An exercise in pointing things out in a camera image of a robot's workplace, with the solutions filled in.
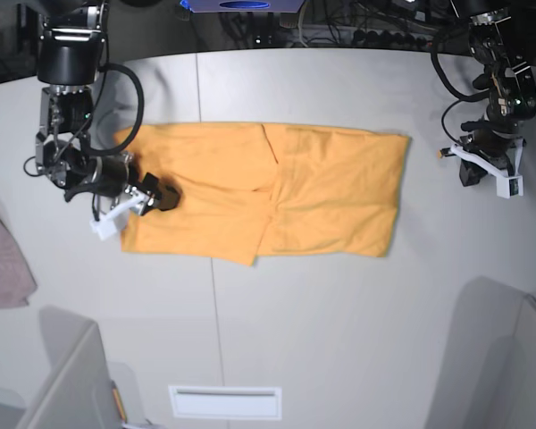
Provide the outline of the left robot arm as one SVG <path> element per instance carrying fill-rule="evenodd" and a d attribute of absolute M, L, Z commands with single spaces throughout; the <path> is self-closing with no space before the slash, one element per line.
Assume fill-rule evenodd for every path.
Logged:
<path fill-rule="evenodd" d="M 470 187 L 492 176 L 501 198 L 523 195 L 519 173 L 526 140 L 521 127 L 536 116 L 536 79 L 516 36 L 509 1 L 453 1 L 456 25 L 441 29 L 431 42 L 431 63 L 445 89 L 460 103 L 486 101 L 484 115 L 463 122 L 465 133 L 440 150 L 441 157 L 460 159 L 459 179 Z M 455 30 L 468 30 L 471 56 L 483 67 L 473 80 L 476 90 L 466 95 L 448 79 L 439 60 L 439 46 Z"/>

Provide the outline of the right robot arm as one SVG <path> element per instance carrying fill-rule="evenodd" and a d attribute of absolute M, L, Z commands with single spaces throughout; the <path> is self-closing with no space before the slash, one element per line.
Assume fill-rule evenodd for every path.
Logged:
<path fill-rule="evenodd" d="M 109 60 L 108 2 L 39 1 L 37 9 L 42 16 L 37 77 L 45 87 L 35 140 L 36 175 L 61 189 L 66 202 L 91 195 L 90 226 L 102 240 L 123 231 L 130 214 L 176 208 L 179 191 L 149 172 L 140 173 L 128 150 L 144 119 L 145 96 L 136 73 Z M 91 87 L 110 72 L 130 79 L 137 114 L 123 142 L 96 149 L 89 129 L 100 99 Z"/>

